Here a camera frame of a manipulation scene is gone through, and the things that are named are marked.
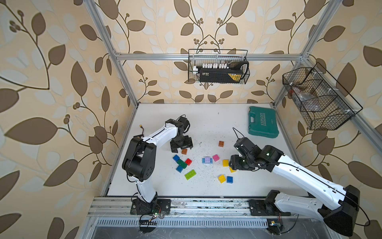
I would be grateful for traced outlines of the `light blue lego brick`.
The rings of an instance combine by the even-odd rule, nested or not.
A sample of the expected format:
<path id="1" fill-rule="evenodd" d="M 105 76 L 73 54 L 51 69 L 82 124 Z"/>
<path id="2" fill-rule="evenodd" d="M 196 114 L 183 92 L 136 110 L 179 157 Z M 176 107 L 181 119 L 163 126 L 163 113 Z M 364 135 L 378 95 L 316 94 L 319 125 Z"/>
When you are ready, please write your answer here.
<path id="1" fill-rule="evenodd" d="M 206 163 L 205 163 L 205 158 L 202 158 L 202 163 L 203 163 L 203 164 L 206 164 Z"/>

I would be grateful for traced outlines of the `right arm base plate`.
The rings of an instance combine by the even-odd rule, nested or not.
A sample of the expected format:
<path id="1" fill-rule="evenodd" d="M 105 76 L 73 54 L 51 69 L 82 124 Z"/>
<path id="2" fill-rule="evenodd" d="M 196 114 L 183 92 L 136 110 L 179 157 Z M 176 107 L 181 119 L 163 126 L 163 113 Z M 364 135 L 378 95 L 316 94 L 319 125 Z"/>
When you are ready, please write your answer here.
<path id="1" fill-rule="evenodd" d="M 290 212 L 280 211 L 273 203 L 266 200 L 251 199 L 248 201 L 251 216 L 290 216 Z"/>

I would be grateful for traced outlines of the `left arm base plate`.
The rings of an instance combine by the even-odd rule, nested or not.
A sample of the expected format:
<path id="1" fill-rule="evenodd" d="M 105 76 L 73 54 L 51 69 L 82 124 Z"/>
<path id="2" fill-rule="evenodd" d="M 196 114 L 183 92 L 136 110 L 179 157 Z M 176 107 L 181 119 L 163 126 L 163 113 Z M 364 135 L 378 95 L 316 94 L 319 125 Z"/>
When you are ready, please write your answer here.
<path id="1" fill-rule="evenodd" d="M 153 215 L 159 213 L 169 215 L 171 210 L 170 199 L 154 199 L 151 203 L 144 202 L 139 198 L 132 200 L 131 215 Z"/>

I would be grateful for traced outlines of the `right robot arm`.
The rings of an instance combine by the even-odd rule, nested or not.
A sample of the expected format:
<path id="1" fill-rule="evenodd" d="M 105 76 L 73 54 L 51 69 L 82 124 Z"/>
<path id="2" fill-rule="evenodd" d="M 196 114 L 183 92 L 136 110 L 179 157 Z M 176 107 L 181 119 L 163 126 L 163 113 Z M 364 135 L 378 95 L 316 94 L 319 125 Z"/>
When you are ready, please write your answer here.
<path id="1" fill-rule="evenodd" d="M 266 170 L 282 176 L 310 194 L 310 197 L 302 197 L 271 190 L 261 205 L 262 214 L 303 215 L 324 222 L 343 236 L 353 236 L 358 213 L 362 210 L 358 188 L 331 182 L 271 145 L 259 148 L 250 139 L 242 137 L 234 147 L 238 154 L 232 155 L 229 161 L 229 167 L 233 170 Z"/>

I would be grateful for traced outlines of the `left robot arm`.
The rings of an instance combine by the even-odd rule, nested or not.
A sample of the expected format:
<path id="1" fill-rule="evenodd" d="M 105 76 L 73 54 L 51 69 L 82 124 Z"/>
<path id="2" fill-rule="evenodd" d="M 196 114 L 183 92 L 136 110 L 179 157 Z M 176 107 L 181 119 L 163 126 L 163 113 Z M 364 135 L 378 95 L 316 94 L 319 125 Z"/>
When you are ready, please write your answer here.
<path id="1" fill-rule="evenodd" d="M 130 141 L 123 158 L 122 169 L 127 180 L 137 188 L 137 199 L 133 200 L 137 215 L 152 214 L 161 209 L 158 193 L 150 177 L 155 168 L 157 149 L 169 143 L 171 152 L 192 149 L 192 138 L 184 135 L 189 131 L 190 122 L 185 115 L 165 121 L 163 127 L 148 135 L 137 135 Z"/>

